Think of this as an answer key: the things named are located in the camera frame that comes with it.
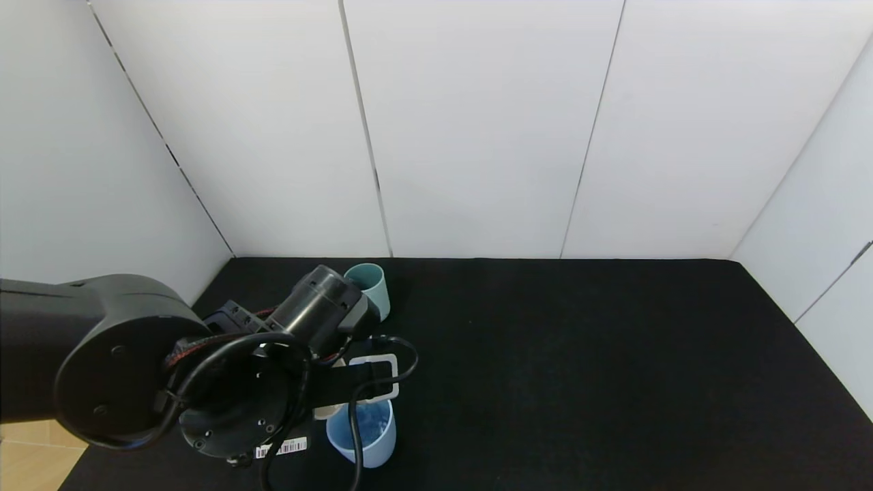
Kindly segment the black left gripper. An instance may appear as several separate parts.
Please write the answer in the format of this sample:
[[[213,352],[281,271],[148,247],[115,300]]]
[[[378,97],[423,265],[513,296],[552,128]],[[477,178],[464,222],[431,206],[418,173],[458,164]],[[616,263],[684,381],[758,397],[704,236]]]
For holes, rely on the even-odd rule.
[[[296,417],[293,425],[286,422],[283,426],[280,426],[280,431],[277,431],[276,435],[280,435],[284,430],[287,430],[288,432],[286,433],[286,438],[284,438],[281,444],[278,445],[277,456],[290,453],[301,453],[302,451],[308,450],[309,445],[312,443],[314,416]]]

